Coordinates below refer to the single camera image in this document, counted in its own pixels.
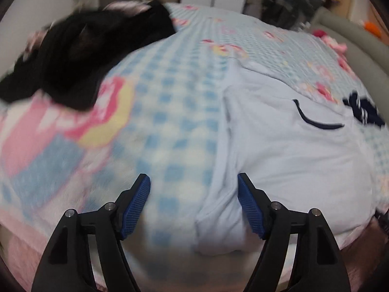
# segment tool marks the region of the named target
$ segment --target checkered blanket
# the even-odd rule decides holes
[[[123,243],[142,291],[242,291],[259,253],[209,258],[193,251],[194,217],[215,162],[227,58],[260,62],[317,100],[341,104],[352,90],[367,91],[308,34],[219,9],[168,8],[178,33],[112,69],[92,111],[70,111],[37,93],[0,116],[0,223],[42,253],[66,209],[96,210],[147,173],[150,196]],[[377,195],[389,203],[389,132],[361,131],[375,152]],[[104,285],[93,244],[91,251]],[[291,251],[285,272],[292,261]]]

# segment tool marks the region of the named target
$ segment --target blue and white gingham pattern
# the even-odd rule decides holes
[[[177,22],[182,25],[177,27],[178,33],[131,53],[109,73],[137,81],[135,103],[129,123],[113,142],[108,163],[93,176],[84,211],[114,201],[139,173],[146,173],[151,178],[151,192],[134,234],[123,243],[142,291],[242,291],[258,253],[234,252],[209,258],[193,251],[194,218],[207,194],[215,162],[221,106],[218,89],[228,70],[227,56],[202,40],[240,46],[251,60],[279,73],[290,86],[328,83],[307,65],[309,62],[331,72],[335,81],[328,86],[338,99],[354,89],[360,95],[367,91],[338,66],[329,49],[310,35],[286,32],[219,9],[179,4],[169,4],[168,8],[172,17],[181,20]],[[374,150],[377,171],[389,175],[389,132],[362,126],[361,131]],[[76,162],[82,156],[77,148],[58,136],[40,155],[48,155],[47,159],[56,156],[59,162],[37,164],[40,172],[36,174],[34,194],[42,194],[37,206],[49,200],[41,182],[57,181],[56,185],[48,184],[57,190],[65,179],[62,174],[74,170],[68,160]],[[57,165],[66,166],[66,170],[56,170]],[[2,182],[1,203],[26,207],[29,195],[25,187],[10,192],[7,185],[18,186],[19,182]],[[382,193],[379,195],[382,202],[389,202]],[[55,227],[39,224],[33,210],[23,209],[20,216],[47,236]],[[292,249],[285,268],[290,268],[293,258]]]

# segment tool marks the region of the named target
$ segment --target orange object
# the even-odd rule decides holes
[[[381,31],[380,31],[380,29],[378,28],[377,25],[375,25],[372,22],[367,21],[367,22],[364,23],[363,27],[364,27],[365,30],[367,30],[371,34],[373,34],[376,37],[378,37],[379,39],[381,39]]]

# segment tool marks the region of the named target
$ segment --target blue textured rubber pad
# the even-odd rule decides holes
[[[132,234],[135,230],[139,216],[141,215],[147,197],[149,196],[150,187],[150,178],[146,176],[139,185],[138,190],[135,192],[134,197],[123,214],[123,226],[120,231],[123,238]]]
[[[250,223],[252,232],[258,234],[259,237],[262,238],[265,234],[265,228],[263,227],[263,213],[255,202],[250,189],[239,175],[238,199],[247,216],[247,220]]]

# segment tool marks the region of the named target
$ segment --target metal screw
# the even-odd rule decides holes
[[[270,204],[270,206],[275,209],[275,210],[280,210],[283,206],[280,202],[272,202],[272,204]]]
[[[115,208],[116,204],[114,202],[108,202],[107,204],[104,205],[104,208],[106,210],[113,210]]]
[[[311,212],[312,212],[312,214],[314,216],[320,216],[321,215],[321,211],[319,209],[312,209]]]
[[[66,217],[72,217],[74,215],[75,211],[73,209],[67,210],[65,212]]]

